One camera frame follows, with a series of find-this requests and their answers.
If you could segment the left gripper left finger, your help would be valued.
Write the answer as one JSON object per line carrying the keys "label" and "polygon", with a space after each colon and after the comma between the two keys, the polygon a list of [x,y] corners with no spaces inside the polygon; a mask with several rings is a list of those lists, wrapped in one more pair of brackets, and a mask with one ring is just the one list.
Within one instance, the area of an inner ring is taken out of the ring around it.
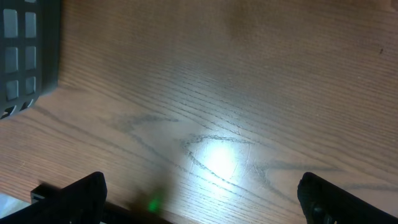
{"label": "left gripper left finger", "polygon": [[94,172],[55,195],[1,219],[1,224],[99,224],[106,201],[104,175]]}

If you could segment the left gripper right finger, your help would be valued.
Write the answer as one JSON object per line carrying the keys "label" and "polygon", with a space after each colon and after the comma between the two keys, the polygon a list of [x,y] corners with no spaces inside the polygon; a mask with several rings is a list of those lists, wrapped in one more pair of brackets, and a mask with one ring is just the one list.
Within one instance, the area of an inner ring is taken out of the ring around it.
{"label": "left gripper right finger", "polygon": [[306,172],[297,197],[308,224],[397,224],[397,218],[321,177]]}

